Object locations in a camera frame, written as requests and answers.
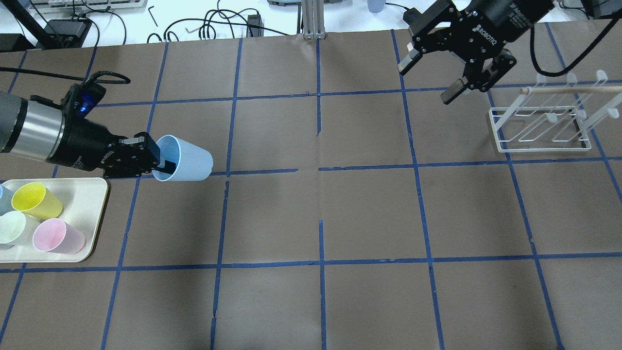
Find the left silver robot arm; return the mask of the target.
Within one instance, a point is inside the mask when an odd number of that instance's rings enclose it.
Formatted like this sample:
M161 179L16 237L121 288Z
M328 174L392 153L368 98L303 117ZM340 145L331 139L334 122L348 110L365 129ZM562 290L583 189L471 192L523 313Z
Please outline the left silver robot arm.
M146 132L122 137L85 118L87 108L72 88L60 105L1 93L1 152L81 171L102 169L105 178L171 175L177 161L164 158Z

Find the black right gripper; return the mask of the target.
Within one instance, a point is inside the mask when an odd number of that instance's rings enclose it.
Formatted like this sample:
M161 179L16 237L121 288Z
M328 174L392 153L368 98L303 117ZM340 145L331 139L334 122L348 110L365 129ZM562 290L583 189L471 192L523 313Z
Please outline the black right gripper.
M436 0L423 13L413 7L403 15L411 42L398 72L406 75L425 54L448 51L465 63L465 69L441 93L443 104L451 104L467 89L490 89L516 63L505 46L553 7L551 0L473 0L462 10L450 0Z

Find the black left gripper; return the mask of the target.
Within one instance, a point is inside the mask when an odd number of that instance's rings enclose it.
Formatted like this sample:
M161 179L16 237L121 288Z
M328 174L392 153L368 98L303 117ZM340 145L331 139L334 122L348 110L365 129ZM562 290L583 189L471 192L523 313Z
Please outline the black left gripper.
M86 172L103 170L105 178L140 177L154 172L173 175L177 164L161 161L160 148L147 132L127 138L87 119L72 119L46 162Z

